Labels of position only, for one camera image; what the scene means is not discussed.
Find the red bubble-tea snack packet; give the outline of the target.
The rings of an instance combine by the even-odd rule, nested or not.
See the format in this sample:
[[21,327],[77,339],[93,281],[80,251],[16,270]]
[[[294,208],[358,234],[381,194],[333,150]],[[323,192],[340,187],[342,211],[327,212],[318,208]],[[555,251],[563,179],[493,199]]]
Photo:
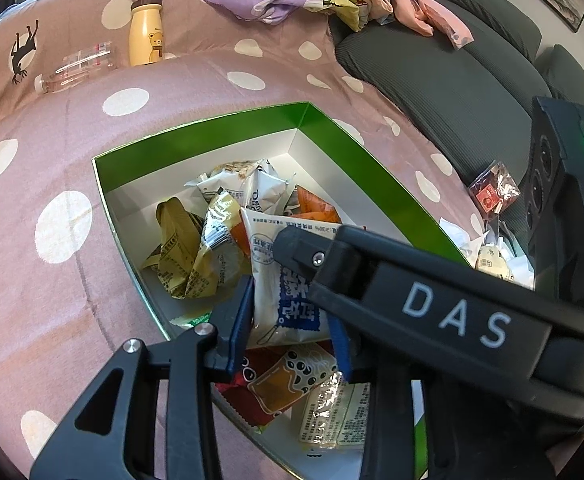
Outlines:
[[263,429],[337,370],[328,340],[256,348],[244,352],[229,384],[215,388],[248,426]]

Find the green yellow corn snack bag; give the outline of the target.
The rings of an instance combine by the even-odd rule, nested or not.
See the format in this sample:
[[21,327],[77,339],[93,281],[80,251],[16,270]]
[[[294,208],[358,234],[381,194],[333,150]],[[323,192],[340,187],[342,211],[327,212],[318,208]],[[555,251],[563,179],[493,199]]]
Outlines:
[[227,192],[216,195],[205,211],[194,270],[202,296],[179,300],[220,300],[251,273],[240,205]]

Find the white red-edged snack packet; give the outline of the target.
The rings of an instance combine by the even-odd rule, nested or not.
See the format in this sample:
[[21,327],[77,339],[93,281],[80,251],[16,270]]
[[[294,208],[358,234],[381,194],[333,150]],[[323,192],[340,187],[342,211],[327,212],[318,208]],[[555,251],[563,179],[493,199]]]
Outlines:
[[306,344],[329,338],[326,316],[308,300],[306,278],[275,262],[274,241],[288,226],[331,240],[335,223],[264,214],[252,209],[241,211],[250,245],[254,278],[254,315],[248,347],[265,348]]

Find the yellow brown nut bag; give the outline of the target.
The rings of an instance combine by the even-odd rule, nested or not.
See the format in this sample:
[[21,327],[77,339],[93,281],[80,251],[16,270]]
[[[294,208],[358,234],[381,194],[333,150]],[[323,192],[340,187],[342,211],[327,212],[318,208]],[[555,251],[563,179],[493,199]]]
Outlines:
[[186,211],[177,197],[159,203],[155,217],[161,228],[161,243],[141,267],[152,270],[172,298],[201,297],[201,280],[194,264],[199,253],[203,219]]

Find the white blue-print snack bag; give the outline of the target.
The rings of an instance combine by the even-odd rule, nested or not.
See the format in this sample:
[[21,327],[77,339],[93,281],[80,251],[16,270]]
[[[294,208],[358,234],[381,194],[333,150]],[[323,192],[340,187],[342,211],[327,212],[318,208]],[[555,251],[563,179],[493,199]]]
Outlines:
[[207,203],[227,192],[241,207],[263,214],[278,214],[289,191],[289,181],[279,177],[268,159],[224,162],[184,184],[188,186],[198,188]]

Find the orange snack bag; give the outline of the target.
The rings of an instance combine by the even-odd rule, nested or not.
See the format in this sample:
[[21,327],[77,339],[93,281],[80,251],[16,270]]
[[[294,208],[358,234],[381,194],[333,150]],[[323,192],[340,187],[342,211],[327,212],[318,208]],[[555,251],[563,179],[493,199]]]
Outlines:
[[294,218],[337,224],[342,222],[335,206],[326,202],[313,192],[306,190],[302,186],[297,186],[295,193],[298,206],[292,209],[292,216]]

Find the clear cracker packet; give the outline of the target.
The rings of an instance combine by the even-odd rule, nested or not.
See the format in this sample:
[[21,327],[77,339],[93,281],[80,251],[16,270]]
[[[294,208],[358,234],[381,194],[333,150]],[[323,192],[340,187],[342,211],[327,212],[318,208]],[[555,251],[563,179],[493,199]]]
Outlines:
[[369,384],[349,384],[334,373],[307,396],[298,440],[314,448],[363,448],[369,399]]

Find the green cardboard box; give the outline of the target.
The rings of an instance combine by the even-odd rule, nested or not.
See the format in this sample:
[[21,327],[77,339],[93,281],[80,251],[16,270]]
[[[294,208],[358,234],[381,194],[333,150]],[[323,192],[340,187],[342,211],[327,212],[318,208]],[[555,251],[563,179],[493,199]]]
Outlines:
[[219,191],[282,216],[296,188],[332,205],[341,220],[448,260],[458,246],[385,166],[354,127],[309,103],[244,110],[166,130],[94,159],[117,248],[152,320],[174,339],[217,304],[176,299],[146,261],[161,240],[159,203],[175,197],[193,214]]

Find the pink polka-dot bed cover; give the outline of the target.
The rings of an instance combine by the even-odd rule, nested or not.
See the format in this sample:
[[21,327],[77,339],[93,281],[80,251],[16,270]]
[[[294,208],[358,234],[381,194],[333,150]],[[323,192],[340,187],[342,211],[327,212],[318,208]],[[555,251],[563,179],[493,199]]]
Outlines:
[[385,96],[338,63],[327,18],[305,10],[278,25],[242,22],[202,0],[164,0],[166,59],[114,70],[38,96],[13,81],[12,56],[27,40],[30,76],[109,41],[123,54],[132,0],[34,0],[0,19],[0,447],[27,472],[96,371],[126,339],[161,337],[126,270],[109,224],[94,159],[132,148],[115,167],[112,211],[141,262],[160,240],[159,202],[225,160],[268,158],[308,183],[346,222],[386,232],[352,179],[334,180],[324,155],[291,160],[303,131],[276,127],[231,144],[236,126],[211,131],[212,156],[188,159],[192,124],[236,114],[253,120],[274,105],[321,110],[340,151],[375,159],[396,179],[391,206],[408,191],[429,215],[469,235],[478,211],[455,169]]

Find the small red candy wrapper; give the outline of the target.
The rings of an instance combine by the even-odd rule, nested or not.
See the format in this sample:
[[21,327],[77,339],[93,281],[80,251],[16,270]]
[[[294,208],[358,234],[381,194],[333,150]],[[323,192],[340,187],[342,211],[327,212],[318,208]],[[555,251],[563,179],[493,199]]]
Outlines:
[[506,165],[497,160],[475,178],[468,192],[485,220],[498,217],[521,194]]

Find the dark grey sofa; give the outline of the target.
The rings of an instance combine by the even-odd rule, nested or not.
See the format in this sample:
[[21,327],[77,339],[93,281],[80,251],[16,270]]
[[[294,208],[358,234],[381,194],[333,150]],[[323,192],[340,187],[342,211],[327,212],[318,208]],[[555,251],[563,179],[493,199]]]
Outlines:
[[435,1],[469,27],[467,47],[399,24],[350,32],[332,18],[336,59],[404,112],[463,184],[495,160],[524,184],[534,98],[584,105],[584,68],[562,44],[540,58],[539,26],[508,0]]

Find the clear plastic water bottle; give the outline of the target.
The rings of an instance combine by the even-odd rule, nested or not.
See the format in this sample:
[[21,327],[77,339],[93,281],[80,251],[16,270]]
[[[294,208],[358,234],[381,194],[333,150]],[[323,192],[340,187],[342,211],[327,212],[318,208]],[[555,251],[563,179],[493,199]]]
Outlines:
[[59,93],[106,75],[116,67],[116,53],[112,42],[102,42],[66,56],[61,65],[48,74],[34,79],[38,96]]

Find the yellow bear bottle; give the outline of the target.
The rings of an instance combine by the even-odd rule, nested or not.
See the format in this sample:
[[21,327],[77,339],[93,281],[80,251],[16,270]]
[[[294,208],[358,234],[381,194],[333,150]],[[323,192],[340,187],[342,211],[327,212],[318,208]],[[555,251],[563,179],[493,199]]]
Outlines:
[[135,0],[130,10],[129,65],[140,66],[162,61],[165,42],[163,0]]

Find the pink patterned cloth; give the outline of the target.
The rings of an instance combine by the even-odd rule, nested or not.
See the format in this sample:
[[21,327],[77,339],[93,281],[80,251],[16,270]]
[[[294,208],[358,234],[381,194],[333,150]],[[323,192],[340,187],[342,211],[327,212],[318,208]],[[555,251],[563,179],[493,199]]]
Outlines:
[[305,9],[334,14],[354,32],[371,22],[397,22],[423,37],[441,32],[456,50],[474,41],[470,28],[436,0],[320,0],[307,1]]

